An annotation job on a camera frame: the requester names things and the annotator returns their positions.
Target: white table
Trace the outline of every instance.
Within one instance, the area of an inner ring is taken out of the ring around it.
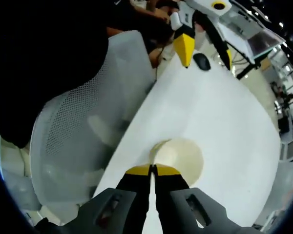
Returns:
[[[115,188],[125,171],[147,162],[159,141],[185,137],[204,157],[198,187],[227,209],[228,217],[251,226],[262,211],[276,175],[280,138],[252,93],[214,61],[201,71],[183,68],[175,56],[134,117],[94,195]],[[144,233],[161,233],[155,195]]]

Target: person's hand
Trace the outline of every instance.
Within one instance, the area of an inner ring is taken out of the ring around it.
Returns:
[[[169,21],[170,21],[169,15],[165,11],[163,11],[161,9],[156,8],[155,12],[154,12],[154,15],[155,15],[155,17],[164,20],[166,23],[169,23]]]

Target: desk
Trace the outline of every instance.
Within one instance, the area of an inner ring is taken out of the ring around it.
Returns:
[[[135,115],[94,195],[115,188],[125,171],[148,161],[150,149],[174,137],[194,140],[204,168],[194,187],[251,226],[262,211],[276,175],[280,138],[270,117],[231,72],[210,60],[211,70],[188,69],[174,56]],[[161,233],[150,194],[144,233]]]

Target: black computer mouse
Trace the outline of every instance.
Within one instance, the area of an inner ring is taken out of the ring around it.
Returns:
[[[193,59],[201,70],[203,70],[203,71],[210,70],[209,59],[206,57],[206,55],[204,55],[202,53],[197,53],[197,54],[193,55]]]

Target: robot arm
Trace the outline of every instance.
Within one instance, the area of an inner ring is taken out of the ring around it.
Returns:
[[[178,2],[178,8],[179,11],[170,16],[170,22],[175,31],[173,45],[182,65],[190,65],[195,46],[194,24],[198,23],[205,29],[220,58],[230,70],[230,50],[214,26],[218,18],[231,9],[229,0],[185,0]]]

